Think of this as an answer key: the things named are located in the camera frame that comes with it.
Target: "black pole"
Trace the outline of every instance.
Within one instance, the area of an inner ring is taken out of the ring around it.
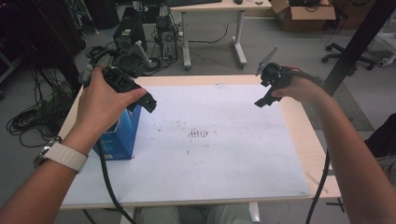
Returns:
[[[395,8],[395,0],[376,0],[373,8],[352,36],[345,51],[324,81],[324,90],[329,95],[334,95],[334,92],[341,85],[353,64],[367,49]]]

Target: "forearm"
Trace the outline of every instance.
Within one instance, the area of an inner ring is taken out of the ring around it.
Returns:
[[[62,144],[87,155],[96,139],[83,136],[72,130]],[[53,223],[76,174],[55,161],[45,161],[0,210],[0,223]]]
[[[393,188],[339,105],[323,92],[314,107],[350,221],[387,223],[395,218]]]

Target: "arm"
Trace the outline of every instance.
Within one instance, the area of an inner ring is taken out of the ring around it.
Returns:
[[[332,168],[351,223],[395,223],[395,191],[340,106],[323,89],[302,77],[273,96],[290,96],[318,112]]]
[[[79,99],[76,123],[62,144],[88,155],[122,110],[145,93],[144,89],[116,93],[103,79],[102,69],[94,68],[91,85]],[[75,177],[74,170],[47,160],[1,208],[0,223],[53,223]]]

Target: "person's right hand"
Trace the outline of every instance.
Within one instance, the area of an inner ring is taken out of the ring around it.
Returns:
[[[291,84],[285,89],[278,89],[272,92],[274,97],[292,97],[294,100],[316,105],[327,93],[311,80],[304,77],[293,76]]]

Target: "box flap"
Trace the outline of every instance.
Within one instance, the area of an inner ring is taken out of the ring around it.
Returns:
[[[291,19],[295,21],[335,20],[334,7],[291,7],[290,9]]]
[[[289,3],[286,0],[269,0],[269,2],[271,3],[272,9],[275,13],[278,13],[289,6]]]

